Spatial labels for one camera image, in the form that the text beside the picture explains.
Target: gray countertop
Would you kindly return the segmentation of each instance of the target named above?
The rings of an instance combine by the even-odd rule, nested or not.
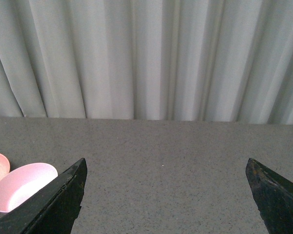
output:
[[[86,158],[73,234],[267,234],[248,158],[293,182],[285,125],[0,117],[0,153],[12,169],[46,162],[59,173]]]

